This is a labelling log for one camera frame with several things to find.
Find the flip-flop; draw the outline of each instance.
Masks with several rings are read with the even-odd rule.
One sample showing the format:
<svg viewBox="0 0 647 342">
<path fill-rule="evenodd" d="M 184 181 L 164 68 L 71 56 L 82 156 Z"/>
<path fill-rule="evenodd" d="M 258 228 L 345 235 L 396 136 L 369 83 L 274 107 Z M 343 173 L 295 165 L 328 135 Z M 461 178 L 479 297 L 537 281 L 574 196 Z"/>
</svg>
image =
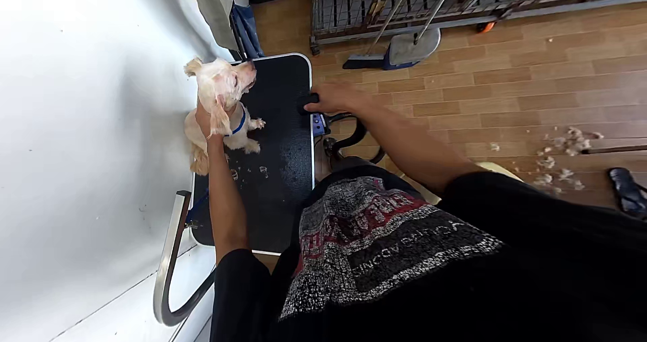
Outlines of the flip-flop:
<svg viewBox="0 0 647 342">
<path fill-rule="evenodd" d="M 645 219 L 647 199 L 641 191 L 647 192 L 647 189 L 636 183 L 631 172 L 625 168 L 610 168 L 607 174 L 613 184 L 613 194 L 618 208 L 632 217 Z"/>
</svg>

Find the black shirt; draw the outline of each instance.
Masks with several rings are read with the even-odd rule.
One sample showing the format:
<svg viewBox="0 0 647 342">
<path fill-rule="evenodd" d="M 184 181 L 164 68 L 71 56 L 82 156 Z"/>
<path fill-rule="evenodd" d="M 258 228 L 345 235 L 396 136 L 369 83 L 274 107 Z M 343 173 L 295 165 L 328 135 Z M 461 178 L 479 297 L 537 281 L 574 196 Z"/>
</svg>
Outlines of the black shirt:
<svg viewBox="0 0 647 342">
<path fill-rule="evenodd" d="M 213 341 L 647 341 L 647 225 L 495 173 L 437 206 L 376 166 L 331 174 L 270 276 L 215 274 Z"/>
</svg>

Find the black table mat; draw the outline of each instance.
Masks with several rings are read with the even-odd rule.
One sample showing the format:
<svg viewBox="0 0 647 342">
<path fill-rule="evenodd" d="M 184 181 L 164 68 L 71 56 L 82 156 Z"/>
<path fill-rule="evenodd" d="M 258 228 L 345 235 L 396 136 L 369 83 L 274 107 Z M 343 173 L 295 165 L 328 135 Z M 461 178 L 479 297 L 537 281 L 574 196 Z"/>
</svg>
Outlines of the black table mat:
<svg viewBox="0 0 647 342">
<path fill-rule="evenodd" d="M 247 212 L 250 246 L 281 253 L 290 243 L 295 213 L 312 190 L 312 137 L 310 116 L 301 116 L 296 101 L 310 92 L 311 68 L 307 59 L 291 54 L 255 60 L 256 84 L 243 96 L 253 119 L 265 128 L 247 133 L 261 145 L 259 154 L 229 150 L 229 167 L 238 174 L 236 185 Z M 194 199 L 206 191 L 208 177 L 195 176 Z M 214 245 L 208 202 L 194 213 L 193 236 Z"/>
</svg>

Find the person's left arm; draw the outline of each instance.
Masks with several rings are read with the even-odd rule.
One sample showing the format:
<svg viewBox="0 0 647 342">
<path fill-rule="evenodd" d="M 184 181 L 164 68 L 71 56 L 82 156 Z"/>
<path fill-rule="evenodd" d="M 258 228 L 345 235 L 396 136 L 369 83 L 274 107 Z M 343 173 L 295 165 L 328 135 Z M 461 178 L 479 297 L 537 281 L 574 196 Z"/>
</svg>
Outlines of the person's left arm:
<svg viewBox="0 0 647 342">
<path fill-rule="evenodd" d="M 198 105 L 195 120 L 205 137 L 209 136 L 210 116 Z M 235 249 L 249 249 L 247 241 L 247 214 L 229 164 L 224 156 L 222 135 L 207 139 L 209 157 L 209 210 L 214 235 L 216 263 Z"/>
<path fill-rule="evenodd" d="M 195 119 L 209 134 L 209 114 L 198 105 Z M 251 341 L 263 331 L 263 311 L 270 272 L 252 254 L 247 241 L 247 214 L 229 164 L 222 135 L 207 139 L 209 208 L 217 272 L 211 341 Z"/>
</svg>

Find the white dog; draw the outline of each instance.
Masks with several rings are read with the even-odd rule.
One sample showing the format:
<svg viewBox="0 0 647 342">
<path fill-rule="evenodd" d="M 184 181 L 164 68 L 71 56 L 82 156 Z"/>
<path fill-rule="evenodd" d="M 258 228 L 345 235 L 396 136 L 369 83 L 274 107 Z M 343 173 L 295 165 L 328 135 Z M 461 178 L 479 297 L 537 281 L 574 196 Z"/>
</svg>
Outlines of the white dog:
<svg viewBox="0 0 647 342">
<path fill-rule="evenodd" d="M 258 141 L 248 139 L 247 131 L 263 128 L 265 122 L 253 120 L 247 108 L 240 103 L 241 96 L 247 93 L 256 82 L 256 68 L 253 62 L 237 66 L 223 59 L 203 64 L 198 58 L 184 66 L 184 73 L 195 75 L 198 82 L 198 100 L 211 114 L 211 135 L 225 135 L 224 144 L 232 150 L 245 149 L 245 153 L 261 151 Z M 184 120 L 184 133 L 192 142 L 191 151 L 194 161 L 191 170 L 199 175 L 209 173 L 206 154 L 206 138 L 200 131 L 193 110 Z"/>
</svg>

